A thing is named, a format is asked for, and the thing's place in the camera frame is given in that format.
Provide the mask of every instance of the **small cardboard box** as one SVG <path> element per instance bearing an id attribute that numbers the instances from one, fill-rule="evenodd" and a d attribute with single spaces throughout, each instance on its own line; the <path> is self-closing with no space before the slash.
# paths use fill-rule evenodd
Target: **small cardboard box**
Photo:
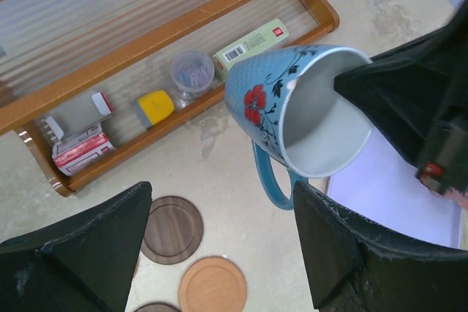
<path id="1" fill-rule="evenodd" d="M 114 147 L 98 123 L 84 132 L 56 143 L 52 148 L 52 159 L 65 175 L 74 175 L 111 150 L 114 150 Z"/>
<path id="2" fill-rule="evenodd" d="M 112 114 L 112 107 L 103 93 L 86 91 L 59 105 L 45 119 L 53 133 L 52 141 L 65 140 L 103 122 Z"/>
<path id="3" fill-rule="evenodd" d="M 229 70 L 239 61 L 279 46 L 290 35 L 279 19 L 272 20 L 214 54 L 216 76 L 225 82 Z"/>

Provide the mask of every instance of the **floor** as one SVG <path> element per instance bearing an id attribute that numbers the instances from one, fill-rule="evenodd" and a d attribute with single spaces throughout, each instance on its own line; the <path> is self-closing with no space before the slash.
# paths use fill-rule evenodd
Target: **floor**
<path id="1" fill-rule="evenodd" d="M 441 26 L 453 11 L 447 0 L 329 2 L 341 25 L 321 42 L 350 45 L 370 56 Z M 223 104 L 67 199 L 49 187 L 13 133 L 0 137 L 0 159 L 0 242 L 99 204 L 139 180 L 151 181 L 153 198 L 178 195 L 196 204 L 205 224 L 202 244 L 188 260 L 172 266 L 140 255 L 127 311 L 153 300 L 177 305 L 183 272 L 208 255 L 225 256 L 243 270 L 246 312 L 313 311 L 293 213 L 277 210 L 267 200 L 249 138 Z M 287 191 L 287 173 L 278 165 L 275 170 Z M 325 180 L 312 183 L 325 187 Z"/>

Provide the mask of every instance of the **sponge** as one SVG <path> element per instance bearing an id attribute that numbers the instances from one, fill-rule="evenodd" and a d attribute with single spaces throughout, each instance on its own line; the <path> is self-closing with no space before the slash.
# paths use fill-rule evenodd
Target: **sponge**
<path id="1" fill-rule="evenodd" d="M 154 91 L 132 103 L 145 128 L 164 120 L 174 111 L 174 104 L 165 91 Z"/>

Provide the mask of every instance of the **wooden shelf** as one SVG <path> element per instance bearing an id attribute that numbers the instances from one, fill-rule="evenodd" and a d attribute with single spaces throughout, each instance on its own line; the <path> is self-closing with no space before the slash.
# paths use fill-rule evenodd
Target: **wooden shelf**
<path id="1" fill-rule="evenodd" d="M 34 124 L 31 121 L 58 104 L 93 87 L 142 58 L 175 42 L 177 39 L 190 34 L 234 9 L 238 9 L 249 1 L 251 0 L 208 0 L 199 7 L 178 16 L 131 42 L 117 47 L 110 53 L 44 88 L 33 91 L 28 96 L 12 99 L 9 104 L 0 110 L 0 134 L 12 129 L 17 130 L 25 142 L 28 140 L 26 144 L 54 188 L 61 195 L 70 194 L 170 133 L 190 118 L 222 101 L 224 86 L 219 86 L 184 109 L 172 114 L 166 120 L 118 147 L 116 151 L 71 178 L 64 177 L 55 168 L 50 160 L 50 148 L 48 148 L 44 140 L 39 140 L 41 137 L 34 129 Z M 292 44 L 313 42 L 338 27 L 338 15 L 326 0 L 299 0 L 299 2 L 319 23 L 319 26 Z"/>

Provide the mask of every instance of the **blue mug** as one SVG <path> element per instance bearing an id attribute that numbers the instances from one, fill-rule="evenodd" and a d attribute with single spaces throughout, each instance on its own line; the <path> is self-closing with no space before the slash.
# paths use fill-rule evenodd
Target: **blue mug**
<path id="1" fill-rule="evenodd" d="M 278 208 L 291 210 L 271 167 L 273 158 L 299 180 L 324 178 L 346 167 L 373 128 L 333 89 L 335 76 L 371 59 L 351 47 L 301 45 L 247 58 L 230 70 L 224 101 L 250 136 L 260 181 Z"/>

